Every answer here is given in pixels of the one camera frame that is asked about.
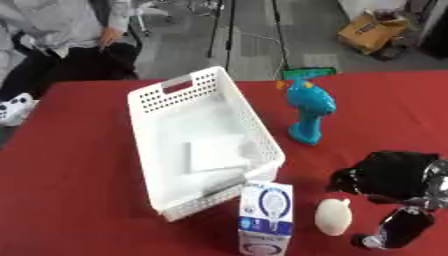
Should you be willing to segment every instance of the basket handle slot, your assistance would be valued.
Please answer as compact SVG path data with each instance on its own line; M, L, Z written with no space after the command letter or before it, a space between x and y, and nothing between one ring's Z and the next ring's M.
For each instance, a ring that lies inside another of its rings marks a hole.
M193 86L190 75L181 76L161 83L165 94L175 93Z

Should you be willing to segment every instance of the black pants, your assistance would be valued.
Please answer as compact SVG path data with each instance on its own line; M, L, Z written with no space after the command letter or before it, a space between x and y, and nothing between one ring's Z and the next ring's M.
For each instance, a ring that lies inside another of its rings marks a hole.
M6 77L0 89L0 101L8 101L24 92L38 99L56 82L135 77L133 64L137 54L133 46L121 43L103 52L97 47L71 48L64 59L32 50Z

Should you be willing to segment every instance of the foam ball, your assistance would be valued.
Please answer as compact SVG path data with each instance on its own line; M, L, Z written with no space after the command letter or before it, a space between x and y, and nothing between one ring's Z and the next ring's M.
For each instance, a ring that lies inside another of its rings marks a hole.
M350 200L325 199L317 207L315 223L322 233L340 236L352 223Z

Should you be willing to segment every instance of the blue toy gun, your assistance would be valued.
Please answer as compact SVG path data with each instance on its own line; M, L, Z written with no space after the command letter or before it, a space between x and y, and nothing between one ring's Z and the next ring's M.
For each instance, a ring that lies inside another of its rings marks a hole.
M289 134L296 140L316 145L322 134L322 116L336 111L334 99L322 88L308 81L296 80L286 91L288 104L299 110L299 120L289 128Z

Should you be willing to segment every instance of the tripod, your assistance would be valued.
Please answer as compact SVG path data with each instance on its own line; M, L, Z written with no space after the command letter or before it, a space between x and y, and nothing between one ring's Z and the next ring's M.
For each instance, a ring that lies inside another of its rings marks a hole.
M230 21L229 21L229 30L228 30L229 32L228 32L227 42L226 42L226 47L225 47L226 51L227 51L225 69L227 71L229 70L230 53L232 52L232 46L233 46L233 30L234 30L234 26L235 26L235 12L236 12L237 0L231 0L231 1L232 2L231 2L231 7L230 7ZM290 66L289 66L288 59L287 59L283 32L282 32L282 29L280 26L281 18L280 18L280 13L278 11L277 0L271 0L271 1L272 1L272 9L274 10L275 25L277 28L278 37L279 37L279 41L280 41L280 47L281 47L281 51L282 51L283 64L284 64L283 68L285 70L289 70ZM217 9L216 15L215 15L215 23L213 25L210 46L207 51L207 58L211 58L213 56L213 45L215 44L216 31L218 29L218 23L219 23L219 19L221 17L221 7L223 5L223 2L224 2L223 0L218 0L218 9Z

